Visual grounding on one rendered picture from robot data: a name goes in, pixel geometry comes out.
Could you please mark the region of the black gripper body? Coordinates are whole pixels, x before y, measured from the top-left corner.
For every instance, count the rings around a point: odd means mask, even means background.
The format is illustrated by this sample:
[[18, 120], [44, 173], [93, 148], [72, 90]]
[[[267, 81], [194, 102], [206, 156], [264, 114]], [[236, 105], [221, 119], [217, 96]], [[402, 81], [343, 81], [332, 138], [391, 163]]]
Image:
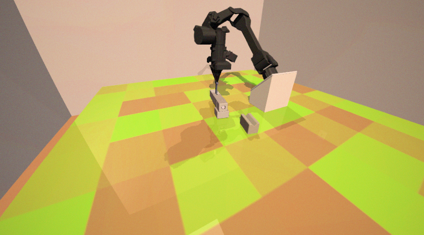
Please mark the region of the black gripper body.
[[223, 59], [224, 51], [227, 50], [225, 45], [211, 45], [211, 56], [207, 57], [207, 62], [211, 62], [211, 65], [215, 70], [230, 70], [231, 63], [226, 59]]

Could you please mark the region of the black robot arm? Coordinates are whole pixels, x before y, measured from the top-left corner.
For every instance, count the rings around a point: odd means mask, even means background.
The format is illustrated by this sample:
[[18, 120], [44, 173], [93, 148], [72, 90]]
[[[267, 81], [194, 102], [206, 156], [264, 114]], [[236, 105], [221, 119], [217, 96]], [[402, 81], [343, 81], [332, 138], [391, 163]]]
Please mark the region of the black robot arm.
[[[233, 14], [239, 15], [232, 22], [230, 18]], [[250, 26], [251, 20], [249, 13], [241, 8], [228, 7], [228, 9], [224, 9], [219, 13], [216, 13], [215, 11], [209, 12], [202, 23], [202, 26], [196, 25], [193, 29], [195, 43], [197, 45], [225, 45], [226, 33], [230, 33], [230, 31], [227, 26], [218, 26], [226, 21], [229, 21], [231, 26], [243, 33], [243, 36], [253, 54], [253, 57], [251, 58], [253, 66], [259, 74], [262, 74], [263, 79], [266, 79], [272, 74], [277, 74], [278, 72], [276, 67], [278, 66], [278, 62], [267, 51], [264, 51], [261, 48]], [[238, 56], [231, 51], [224, 51], [223, 59], [235, 62], [237, 57]], [[269, 66], [270, 64], [271, 66]], [[267, 66], [269, 67], [266, 68]]]

